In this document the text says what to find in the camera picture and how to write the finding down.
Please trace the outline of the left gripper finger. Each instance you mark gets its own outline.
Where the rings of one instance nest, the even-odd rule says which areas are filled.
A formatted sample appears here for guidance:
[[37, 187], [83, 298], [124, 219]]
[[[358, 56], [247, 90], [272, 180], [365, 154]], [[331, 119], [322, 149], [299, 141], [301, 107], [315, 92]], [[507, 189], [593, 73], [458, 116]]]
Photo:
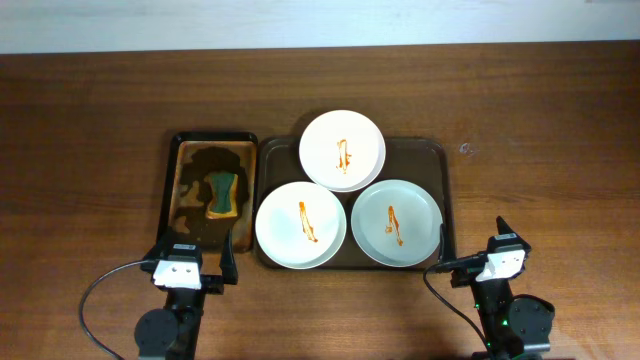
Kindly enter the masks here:
[[156, 244], [149, 250], [150, 260], [161, 260], [168, 256], [176, 240], [176, 232], [168, 227], [157, 239]]
[[227, 232], [225, 242], [221, 251], [219, 267], [221, 269], [221, 276], [225, 284], [238, 284], [239, 274], [233, 252], [232, 230], [229, 230]]

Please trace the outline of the white plate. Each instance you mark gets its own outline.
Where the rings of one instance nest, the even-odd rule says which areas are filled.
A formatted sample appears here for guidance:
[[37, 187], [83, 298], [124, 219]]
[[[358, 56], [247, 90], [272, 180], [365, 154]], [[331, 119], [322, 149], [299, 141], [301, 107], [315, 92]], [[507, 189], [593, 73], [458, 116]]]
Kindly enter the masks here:
[[443, 223], [434, 198], [405, 180], [369, 186], [351, 211], [351, 230], [360, 249], [377, 263], [396, 268], [417, 265], [433, 255]]
[[342, 246], [346, 230], [346, 213], [336, 195], [303, 181], [284, 184], [266, 195], [255, 223], [265, 255], [294, 270], [328, 262]]
[[380, 129], [365, 115], [333, 110], [305, 128], [299, 159], [305, 174], [316, 184], [333, 192], [353, 192], [380, 174], [386, 143]]

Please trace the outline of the green and yellow sponge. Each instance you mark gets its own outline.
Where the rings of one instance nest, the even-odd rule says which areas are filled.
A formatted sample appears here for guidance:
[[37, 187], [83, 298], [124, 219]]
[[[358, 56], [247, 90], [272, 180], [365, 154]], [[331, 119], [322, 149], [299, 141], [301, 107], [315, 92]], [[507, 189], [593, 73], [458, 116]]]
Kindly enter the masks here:
[[229, 172], [213, 172], [207, 175], [212, 199], [206, 207], [209, 219], [227, 219], [238, 216], [237, 186], [238, 175]]

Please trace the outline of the white plate top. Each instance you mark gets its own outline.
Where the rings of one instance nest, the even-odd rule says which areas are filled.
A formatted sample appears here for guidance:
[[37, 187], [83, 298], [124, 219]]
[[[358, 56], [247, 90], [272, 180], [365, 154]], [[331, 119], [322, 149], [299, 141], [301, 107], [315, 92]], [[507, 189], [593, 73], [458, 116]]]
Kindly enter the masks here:
[[333, 110], [305, 128], [299, 159], [305, 174], [316, 184], [333, 192], [353, 192], [380, 174], [386, 143], [380, 129], [365, 115]]

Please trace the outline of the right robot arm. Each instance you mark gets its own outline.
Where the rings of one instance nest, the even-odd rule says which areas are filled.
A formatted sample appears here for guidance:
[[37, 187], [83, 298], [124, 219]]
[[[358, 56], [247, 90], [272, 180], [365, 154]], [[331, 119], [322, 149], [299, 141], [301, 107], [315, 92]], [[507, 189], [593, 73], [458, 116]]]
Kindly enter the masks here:
[[531, 246], [502, 218], [496, 218], [497, 234], [476, 254], [437, 263], [423, 275], [448, 273], [453, 288], [471, 289], [480, 323], [444, 299], [431, 284], [426, 287], [446, 307], [466, 321], [484, 349], [473, 359], [540, 359], [551, 349], [550, 333], [555, 307], [539, 297], [512, 293], [510, 282], [525, 270]]

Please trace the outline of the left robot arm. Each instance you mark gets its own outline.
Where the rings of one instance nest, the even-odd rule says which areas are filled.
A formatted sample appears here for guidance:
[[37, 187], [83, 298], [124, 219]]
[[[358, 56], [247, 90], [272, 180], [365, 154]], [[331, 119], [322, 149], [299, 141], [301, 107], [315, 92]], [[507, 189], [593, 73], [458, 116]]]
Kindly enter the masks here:
[[137, 322], [134, 339], [140, 359], [193, 359], [204, 315], [205, 299], [222, 295], [227, 285], [238, 283], [232, 233], [223, 241], [219, 274], [201, 272], [202, 249], [181, 241], [168, 230], [143, 257], [141, 269], [152, 284], [166, 293], [165, 305], [145, 313]]

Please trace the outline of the small black sponge tray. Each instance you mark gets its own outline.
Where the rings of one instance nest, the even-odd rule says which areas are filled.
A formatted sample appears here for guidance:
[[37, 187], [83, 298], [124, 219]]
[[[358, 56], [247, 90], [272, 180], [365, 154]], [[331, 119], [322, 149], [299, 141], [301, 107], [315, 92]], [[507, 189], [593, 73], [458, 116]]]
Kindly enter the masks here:
[[[180, 132], [173, 136], [156, 239], [175, 231], [179, 239], [219, 253], [227, 235], [233, 251], [253, 245], [257, 168], [255, 134], [250, 132]], [[237, 176], [231, 212], [215, 215], [213, 177]]]

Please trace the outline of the large brown serving tray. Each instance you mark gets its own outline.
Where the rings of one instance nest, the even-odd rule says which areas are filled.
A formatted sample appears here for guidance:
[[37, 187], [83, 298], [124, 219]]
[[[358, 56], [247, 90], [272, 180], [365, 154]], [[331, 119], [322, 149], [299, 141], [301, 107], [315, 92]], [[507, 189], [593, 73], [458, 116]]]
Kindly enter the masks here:
[[[300, 139], [278, 136], [262, 141], [258, 148], [254, 207], [258, 208], [271, 191], [281, 185], [306, 181], [299, 160]], [[386, 160], [377, 176], [379, 181], [406, 180], [426, 190], [442, 212], [447, 230], [447, 250], [443, 261], [454, 260], [456, 254], [455, 227], [450, 194], [449, 168], [446, 153], [437, 142], [426, 138], [387, 137]], [[427, 260], [408, 267], [408, 272], [420, 272], [438, 262], [439, 246]], [[391, 268], [369, 258], [357, 245], [350, 231], [338, 252], [321, 270], [389, 271]]]

